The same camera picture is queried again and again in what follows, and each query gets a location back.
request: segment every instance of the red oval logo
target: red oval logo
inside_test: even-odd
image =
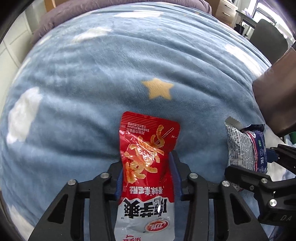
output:
[[[145,227],[145,230],[148,232],[158,232],[164,230],[167,226],[169,226],[169,222],[165,219],[158,219],[148,223]]]

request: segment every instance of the green object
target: green object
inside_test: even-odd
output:
[[[290,134],[290,138],[291,138],[291,142],[292,142],[293,144],[295,144],[295,143],[296,143],[296,132],[292,132],[292,133]]]

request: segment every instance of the yellow star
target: yellow star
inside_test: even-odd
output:
[[[142,83],[149,89],[149,99],[154,99],[158,96],[162,96],[168,100],[172,99],[170,89],[174,86],[173,84],[163,82],[157,78],[149,81],[142,81]]]

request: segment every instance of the drawer handle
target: drawer handle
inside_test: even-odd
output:
[[[223,12],[224,13],[224,12]],[[227,13],[224,13],[225,15],[227,15],[227,16],[229,16],[229,17],[231,17],[229,14],[227,14]]]
[[[226,5],[226,4],[224,4],[226,7],[228,7],[228,8],[230,8],[230,9],[232,9],[230,6],[228,6],[228,5]]]

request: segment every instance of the blue and white snack package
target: blue and white snack package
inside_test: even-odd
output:
[[[225,120],[228,144],[228,165],[236,165],[248,170],[267,173],[264,125],[250,125],[243,128],[232,117]],[[241,188],[233,183],[234,188]]]

